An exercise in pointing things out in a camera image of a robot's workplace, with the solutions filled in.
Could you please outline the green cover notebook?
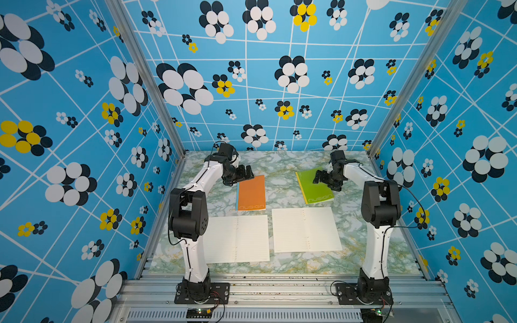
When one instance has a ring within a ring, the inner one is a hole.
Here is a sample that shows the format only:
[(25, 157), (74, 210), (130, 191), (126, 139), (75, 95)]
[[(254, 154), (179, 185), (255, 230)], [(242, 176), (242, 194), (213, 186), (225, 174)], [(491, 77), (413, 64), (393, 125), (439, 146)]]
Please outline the green cover notebook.
[(296, 178), (300, 186), (304, 201), (307, 205), (332, 201), (334, 194), (332, 190), (321, 182), (314, 183), (318, 168), (296, 172)]
[(268, 262), (267, 216), (213, 217), (203, 235), (203, 246), (208, 264)]

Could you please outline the orange cover notebook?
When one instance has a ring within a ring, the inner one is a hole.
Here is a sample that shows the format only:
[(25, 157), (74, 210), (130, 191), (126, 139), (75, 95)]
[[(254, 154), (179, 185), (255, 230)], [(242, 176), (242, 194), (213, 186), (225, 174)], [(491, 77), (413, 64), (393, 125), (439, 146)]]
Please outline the orange cover notebook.
[(237, 211), (261, 211), (266, 209), (265, 176), (255, 176), (238, 184)]

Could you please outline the lined notebook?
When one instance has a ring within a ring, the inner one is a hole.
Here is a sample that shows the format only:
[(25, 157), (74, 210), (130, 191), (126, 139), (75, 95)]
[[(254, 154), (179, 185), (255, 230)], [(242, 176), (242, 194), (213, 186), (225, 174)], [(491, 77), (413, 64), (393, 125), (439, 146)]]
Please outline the lined notebook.
[(273, 209), (272, 222), (276, 253), (342, 250), (330, 207)]

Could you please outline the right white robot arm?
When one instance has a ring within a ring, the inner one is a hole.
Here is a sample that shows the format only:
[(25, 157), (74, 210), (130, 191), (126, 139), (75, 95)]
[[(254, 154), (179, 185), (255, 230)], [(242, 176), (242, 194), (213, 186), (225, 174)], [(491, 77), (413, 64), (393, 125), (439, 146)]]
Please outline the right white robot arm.
[(324, 183), (338, 192), (346, 181), (363, 188), (361, 213), (367, 225), (366, 255), (356, 287), (358, 298), (365, 304), (381, 299), (391, 305), (387, 256), (390, 235), (401, 217), (399, 186), (373, 175), (359, 161), (348, 160), (343, 152), (331, 154), (327, 169), (318, 170), (313, 183)]

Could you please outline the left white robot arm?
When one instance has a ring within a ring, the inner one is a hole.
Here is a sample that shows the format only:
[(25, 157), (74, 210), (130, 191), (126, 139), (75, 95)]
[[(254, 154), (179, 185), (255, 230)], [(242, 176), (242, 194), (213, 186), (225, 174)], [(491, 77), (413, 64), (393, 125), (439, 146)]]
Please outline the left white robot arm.
[(206, 157), (202, 168), (188, 184), (170, 192), (168, 234), (178, 239), (184, 258), (185, 274), (180, 288), (195, 303), (204, 303), (212, 295), (203, 246), (203, 235), (209, 223), (207, 195), (219, 179), (231, 187), (252, 178), (251, 167), (241, 165), (237, 153), (218, 152)]

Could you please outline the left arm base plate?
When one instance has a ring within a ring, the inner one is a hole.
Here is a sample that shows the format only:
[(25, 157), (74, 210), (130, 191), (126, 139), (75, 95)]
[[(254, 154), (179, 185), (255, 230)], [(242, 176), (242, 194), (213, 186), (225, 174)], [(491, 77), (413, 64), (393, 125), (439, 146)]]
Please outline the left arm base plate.
[(229, 283), (191, 283), (186, 280), (176, 286), (175, 304), (215, 305), (228, 304), (230, 296)]

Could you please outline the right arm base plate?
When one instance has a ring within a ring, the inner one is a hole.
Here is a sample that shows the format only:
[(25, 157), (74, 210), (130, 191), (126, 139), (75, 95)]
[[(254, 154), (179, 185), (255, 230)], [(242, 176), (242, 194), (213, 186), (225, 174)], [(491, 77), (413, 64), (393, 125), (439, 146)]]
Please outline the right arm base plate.
[(331, 284), (331, 293), (338, 299), (340, 305), (357, 306), (391, 306), (394, 304), (393, 294), (370, 291), (367, 287), (358, 287), (357, 284), (348, 284), (335, 281)]

